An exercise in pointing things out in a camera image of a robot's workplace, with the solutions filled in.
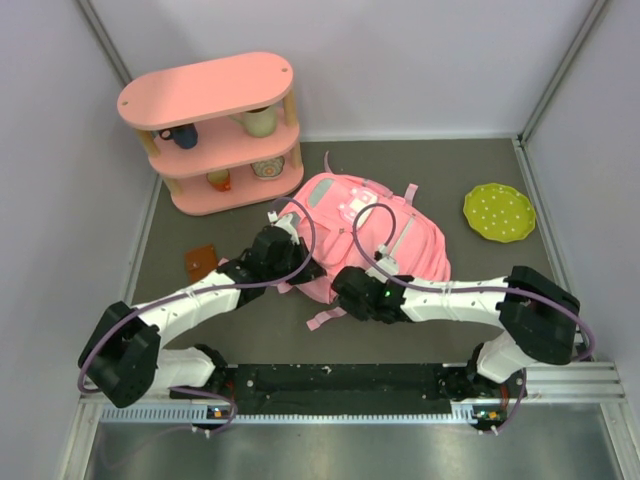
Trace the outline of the pink student backpack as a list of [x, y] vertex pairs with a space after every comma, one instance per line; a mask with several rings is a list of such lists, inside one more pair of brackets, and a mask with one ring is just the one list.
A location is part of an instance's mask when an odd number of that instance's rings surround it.
[[348, 266], [368, 269], [370, 264], [358, 248], [373, 256], [381, 244], [398, 262], [398, 274], [450, 280], [444, 234], [413, 206], [416, 185], [409, 185], [398, 196], [372, 180], [333, 173], [328, 155], [324, 167], [323, 173], [308, 180], [295, 195], [309, 214], [292, 203], [282, 210], [300, 216], [298, 234], [326, 271], [324, 277], [299, 285], [298, 290], [318, 303], [333, 303], [336, 293], [331, 283], [340, 270]]

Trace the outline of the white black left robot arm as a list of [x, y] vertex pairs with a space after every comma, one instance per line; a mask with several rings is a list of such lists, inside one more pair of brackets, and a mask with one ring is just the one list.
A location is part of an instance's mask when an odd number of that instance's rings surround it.
[[167, 344], [215, 316], [232, 312], [270, 286], [316, 272], [316, 241], [277, 222], [251, 247], [200, 281], [159, 300], [130, 307], [119, 301], [103, 313], [79, 358], [78, 388], [103, 393], [118, 408], [151, 391], [196, 388], [216, 396], [227, 374], [208, 347], [169, 350]]

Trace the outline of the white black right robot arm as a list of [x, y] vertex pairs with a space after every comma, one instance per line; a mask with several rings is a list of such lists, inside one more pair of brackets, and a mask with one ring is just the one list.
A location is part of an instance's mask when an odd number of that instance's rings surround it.
[[452, 379], [442, 380], [442, 388], [456, 400], [490, 395], [533, 364], [564, 366], [573, 358], [580, 304], [529, 267], [516, 266], [507, 277], [477, 282], [385, 277], [346, 267], [331, 288], [339, 306], [361, 321], [447, 320], [500, 329], [495, 339], [475, 347]]

